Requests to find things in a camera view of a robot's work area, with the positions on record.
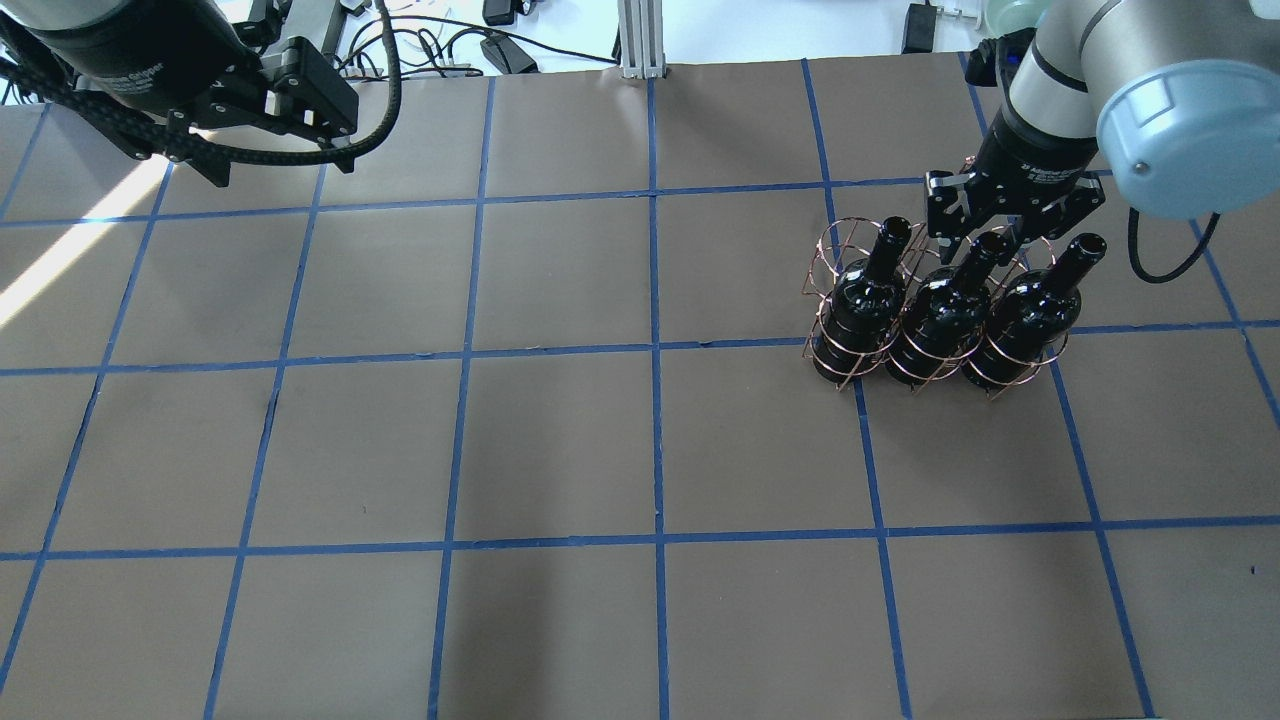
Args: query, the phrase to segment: cable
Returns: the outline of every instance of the cable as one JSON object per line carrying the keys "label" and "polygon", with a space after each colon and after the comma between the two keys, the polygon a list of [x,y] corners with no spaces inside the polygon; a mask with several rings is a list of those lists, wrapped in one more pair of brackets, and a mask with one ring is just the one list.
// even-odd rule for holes
{"label": "cable", "polygon": [[[507,36],[507,37],[509,37],[512,40],[524,40],[525,42],[529,42],[530,45],[534,45],[536,47],[541,47],[543,50],[548,50],[550,53],[558,53],[561,55],[570,55],[572,58],[581,58],[584,60],[594,60],[596,63],[605,63],[605,64],[609,64],[609,65],[617,65],[618,64],[613,58],[602,58],[599,55],[590,55],[588,53],[579,53],[576,50],[564,50],[563,47],[553,47],[553,46],[547,45],[544,42],[539,42],[539,41],[536,41],[536,40],[534,40],[531,37],[525,37],[524,35],[516,35],[513,32],[507,32],[504,29],[492,28],[492,27],[486,27],[486,26],[479,26],[479,24],[475,24],[475,23],[467,23],[467,22],[462,22],[462,20],[454,20],[454,19],[451,19],[451,18],[440,18],[440,17],[435,17],[435,15],[396,15],[393,19],[397,19],[397,20],[422,20],[422,22],[433,22],[433,23],[445,23],[445,24],[451,24],[451,26],[458,26],[458,27],[471,28],[471,29],[475,29],[475,31],[480,31],[481,33],[504,35],[504,36]],[[364,35],[364,32],[366,29],[369,29],[370,27],[372,27],[374,24],[376,24],[376,23],[366,23],[366,24],[364,24],[351,37],[351,45],[347,49],[347,58],[348,59],[355,53],[355,47],[356,47],[356,44],[360,40],[360,36]],[[452,41],[451,42],[445,42],[445,46],[449,46],[451,44],[452,44]]]}
{"label": "cable", "polygon": [[1183,277],[1183,274],[1187,273],[1187,270],[1189,270],[1192,265],[1194,265],[1196,261],[1201,259],[1201,255],[1204,254],[1204,249],[1208,247],[1208,241],[1213,238],[1213,231],[1217,229],[1217,222],[1219,219],[1222,218],[1222,215],[1220,215],[1219,213],[1213,213],[1213,215],[1210,217],[1208,219],[1208,224],[1204,225],[1204,232],[1201,233],[1201,240],[1196,245],[1196,250],[1192,250],[1192,254],[1171,272],[1164,275],[1153,275],[1148,273],[1146,268],[1142,266],[1142,259],[1138,258],[1139,217],[1140,214],[1138,213],[1137,209],[1129,208],[1129,266],[1133,268],[1133,273],[1138,275],[1138,278],[1151,284],[1161,284],[1170,281],[1176,281],[1178,278]]}
{"label": "cable", "polygon": [[374,6],[378,8],[378,12],[383,15],[381,20],[379,20],[383,26],[381,40],[390,65],[390,77],[388,78],[390,85],[387,92],[387,111],[383,114],[381,122],[371,133],[369,133],[367,137],[346,147],[330,147],[308,152],[282,152],[219,145],[209,142],[207,140],[195,135],[170,133],[169,128],[165,126],[138,119],[123,113],[118,108],[86,97],[69,90],[65,85],[55,83],[38,73],[33,73],[3,58],[0,58],[0,76],[18,83],[24,90],[40,92],[41,95],[70,108],[86,118],[100,120],[120,132],[147,140],[156,146],[165,147],[169,152],[177,152],[200,159],[229,160],[232,163],[242,163],[247,165],[297,167],[339,163],[371,152],[390,136],[392,128],[399,118],[399,49],[396,46],[394,28],[392,27],[390,13],[387,12],[385,0],[374,0]]}

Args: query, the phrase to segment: dark glass bottle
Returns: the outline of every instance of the dark glass bottle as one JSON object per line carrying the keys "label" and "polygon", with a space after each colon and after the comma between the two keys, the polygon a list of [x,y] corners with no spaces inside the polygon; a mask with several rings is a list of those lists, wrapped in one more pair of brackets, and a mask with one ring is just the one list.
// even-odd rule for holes
{"label": "dark glass bottle", "polygon": [[982,233],[963,263],[938,268],[924,278],[902,311],[899,337],[884,363],[896,380],[922,384],[942,368],[945,360],[940,357],[964,350],[991,309],[987,277],[1011,242],[1011,237]]}
{"label": "dark glass bottle", "polygon": [[1107,243],[1082,233],[1048,269],[1014,278],[987,319],[987,337],[964,366],[973,384],[998,389],[1016,382],[1080,316],[1080,279],[1102,260]]}
{"label": "dark glass bottle", "polygon": [[842,383],[860,369],[864,356],[856,354],[876,352],[884,345],[890,325],[906,301],[906,282],[897,263],[910,241],[911,223],[905,218],[888,218],[881,225],[870,256],[845,268],[831,293],[822,331],[814,333],[813,366],[818,374]]}

